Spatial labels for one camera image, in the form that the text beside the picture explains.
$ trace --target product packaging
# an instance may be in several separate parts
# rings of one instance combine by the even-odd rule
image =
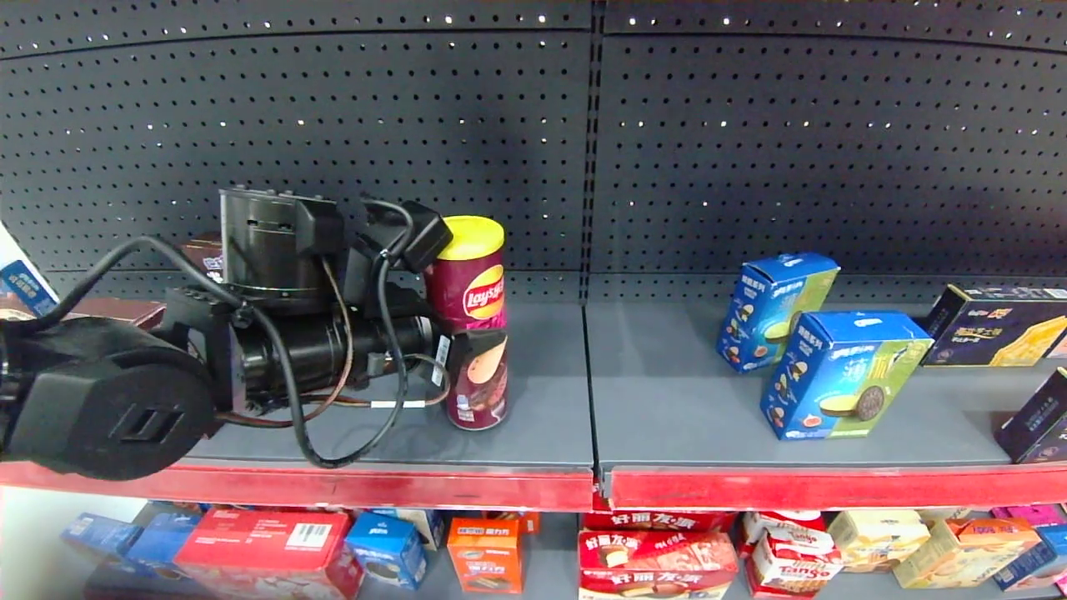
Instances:
[[[578,598],[722,598],[738,571],[720,532],[578,533]]]
[[[582,527],[596,531],[667,530],[675,532],[730,532],[737,512],[728,510],[612,510],[601,496],[582,517]]]
[[[941,508],[918,508],[915,512],[919,512],[919,517],[922,518],[923,523],[926,523],[926,528],[933,527],[934,523],[938,521],[946,521],[949,519],[965,519],[968,515],[973,512],[974,509],[970,506],[945,506]]]
[[[1040,541],[1022,519],[949,519],[893,574],[901,587],[974,587]]]
[[[1058,504],[1034,504],[1032,506],[1000,506],[989,512],[998,519],[1022,519],[1032,527],[1067,524],[1067,517]]]
[[[86,298],[74,307],[64,319],[78,317],[108,317],[128,322],[145,331],[163,320],[166,305],[147,300],[124,300],[121,298]],[[33,312],[18,297],[0,297],[0,320],[28,320],[35,318]]]
[[[446,217],[445,224],[452,241],[426,270],[426,295],[452,331],[478,330],[463,347],[452,343],[437,348],[439,359],[450,356],[448,364],[456,372],[445,406],[457,427],[489,429],[508,410],[504,227],[492,219],[465,216]]]
[[[345,543],[365,572],[389,585],[418,589],[426,577],[426,551],[413,523],[364,512]]]
[[[445,546],[445,520],[440,510],[420,508],[371,508],[371,512],[385,515],[415,525],[423,548],[436,552]]]
[[[817,311],[841,270],[818,254],[782,254],[745,263],[716,346],[735,370],[778,362],[794,318]]]
[[[1057,368],[993,437],[1017,464],[1067,459],[1067,368]]]
[[[1033,366],[1067,329],[1067,289],[950,285],[925,326],[925,365]]]
[[[448,553],[465,591],[522,594],[523,551],[519,521],[452,519]]]
[[[760,408],[780,440],[864,437],[930,343],[904,313],[803,313]]]
[[[34,317],[44,316],[59,303],[21,260],[0,269],[0,278],[3,278],[4,289],[18,298]]]
[[[213,594],[243,599],[351,600],[363,570],[337,512],[212,508],[174,563]]]
[[[537,535],[541,533],[541,514],[527,511],[507,510],[482,510],[482,519],[493,519],[494,521],[519,521],[520,531],[524,534]]]
[[[222,234],[210,232],[181,244],[181,252],[218,283],[225,277],[222,259]]]
[[[740,520],[740,536],[737,552],[742,558],[752,554],[757,542],[763,537],[767,527],[799,527],[826,531],[826,521],[818,510],[751,510],[745,512]]]
[[[1040,542],[993,575],[1001,589],[1037,589],[1067,574],[1067,524],[1038,527],[1037,535]]]
[[[126,553],[126,558],[142,577],[171,581],[188,579],[174,564],[174,557],[200,522],[200,516],[185,512],[156,515]]]
[[[745,575],[753,597],[812,598],[842,567],[830,534],[775,525],[755,544]]]
[[[87,562],[133,572],[126,554],[142,531],[139,525],[82,512],[63,530],[60,538]]]
[[[845,510],[827,532],[851,573],[890,571],[930,537],[914,510]]]

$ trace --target orange box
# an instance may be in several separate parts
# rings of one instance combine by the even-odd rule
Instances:
[[[519,521],[452,519],[448,553],[466,591],[522,594],[523,549]]]
[[[540,512],[523,512],[514,510],[482,510],[481,517],[483,519],[493,519],[494,521],[510,521],[512,519],[519,521],[520,531],[524,534],[537,535],[541,533],[541,514]]]

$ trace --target yellow box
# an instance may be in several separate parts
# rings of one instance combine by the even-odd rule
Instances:
[[[892,570],[930,537],[914,510],[845,510],[827,532],[850,573]]]
[[[1023,519],[937,521],[930,538],[893,574],[902,587],[974,587],[1040,541]]]

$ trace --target lay's chip can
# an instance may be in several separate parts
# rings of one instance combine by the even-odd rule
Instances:
[[[463,358],[445,400],[461,429],[489,429],[508,410],[508,325],[504,291],[504,227],[484,217],[446,217],[452,241],[426,271],[430,303],[451,330],[498,330],[491,346]]]

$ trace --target store shelf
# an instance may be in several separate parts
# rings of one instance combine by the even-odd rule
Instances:
[[[511,412],[498,427],[468,432],[441,407],[408,409],[368,458],[346,469],[304,461],[292,432],[226,426],[178,464],[134,481],[57,475],[29,463],[0,464],[0,484],[196,502],[350,506],[514,507],[578,511],[593,487],[592,431],[579,306],[508,306]],[[391,398],[383,378],[366,397]],[[332,409],[308,425],[320,454],[364,443],[382,409]]]
[[[724,600],[751,598],[744,577],[738,577]],[[978,587],[954,589],[904,589],[892,573],[842,573],[818,593],[818,600],[1051,600],[1063,598],[1055,587],[1003,593],[992,581]]]
[[[545,515],[541,533],[529,536],[523,548],[524,588],[516,600],[559,600],[575,598],[578,589],[577,518],[574,515]],[[483,596],[464,594],[447,550],[431,553],[430,569],[418,591],[412,594],[367,577],[360,598],[373,600],[460,600]]]
[[[759,410],[770,370],[738,375],[714,351],[721,309],[586,307],[600,467],[616,506],[828,509],[1067,498],[1067,464],[1010,465],[992,439],[1052,364],[923,368],[869,438],[783,442]]]

